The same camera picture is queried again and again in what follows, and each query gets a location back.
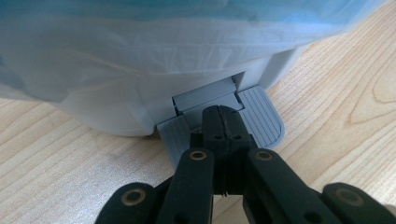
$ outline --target wooden table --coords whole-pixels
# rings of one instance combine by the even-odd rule
[[[357,186],[396,205],[396,3],[349,34],[313,44],[268,93],[285,122],[275,149],[321,190]],[[93,223],[130,182],[173,173],[159,135],[97,132],[45,103],[0,100],[0,223]],[[215,223],[246,223],[216,197]]]

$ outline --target gray object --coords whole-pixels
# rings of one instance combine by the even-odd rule
[[[235,110],[243,108],[235,97],[236,87],[230,77],[201,88],[175,96],[178,112],[183,114],[189,127],[197,129],[202,123],[202,111],[211,105],[226,105]]]
[[[213,99],[213,97],[205,96],[208,94],[208,91],[201,91],[201,94],[195,94],[196,92],[193,94],[187,93],[186,95],[181,96],[185,102],[188,102],[189,96],[194,97],[191,98],[189,106],[182,108],[192,114],[195,113],[202,116],[203,109],[211,105],[227,105],[229,102],[224,101],[223,104],[221,99],[225,96],[227,96],[225,98],[229,98],[230,96],[234,97],[234,93],[228,93],[225,91],[224,94],[219,94],[219,92],[220,90],[217,89],[217,98],[214,97],[215,99]],[[203,102],[201,100],[196,100],[197,96],[201,97],[200,99],[206,98],[208,101]],[[278,145],[284,137],[285,129],[282,119],[277,114],[264,89],[260,86],[256,86],[245,91],[240,91],[236,93],[236,96],[240,101],[238,103],[239,107],[234,109],[237,109],[241,114],[241,117],[247,127],[247,131],[253,135],[256,144],[259,147],[269,149]],[[175,100],[175,102],[176,108],[178,108],[180,101]],[[186,119],[186,116],[188,117],[189,113],[184,113],[183,115],[179,115],[157,125],[157,129],[159,130],[161,139],[165,144],[170,161],[175,168],[177,167],[181,154],[190,147],[190,133],[193,130],[196,130],[195,126],[190,126],[187,122],[188,119]]]

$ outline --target black linkage arm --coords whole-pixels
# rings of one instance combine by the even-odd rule
[[[250,223],[396,223],[360,189],[309,188],[274,151],[257,148],[239,113],[226,106],[204,110],[202,133],[191,134],[173,177],[156,188],[118,189],[96,223],[211,223],[214,194],[243,195]]]

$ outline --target translucent plastic bag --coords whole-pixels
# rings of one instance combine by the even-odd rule
[[[235,74],[257,85],[271,68],[268,87],[300,46],[347,31],[382,3],[0,0],[0,97],[147,135],[176,115],[175,95]]]
[[[206,74],[348,30],[383,1],[0,1],[0,97]]]

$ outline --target wood grain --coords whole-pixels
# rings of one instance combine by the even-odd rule
[[[310,187],[357,186],[396,205],[396,3],[313,44],[268,93],[285,122],[276,151]],[[0,223],[93,223],[129,182],[173,173],[158,134],[117,137],[45,103],[0,100]],[[247,223],[216,197],[214,223]]]

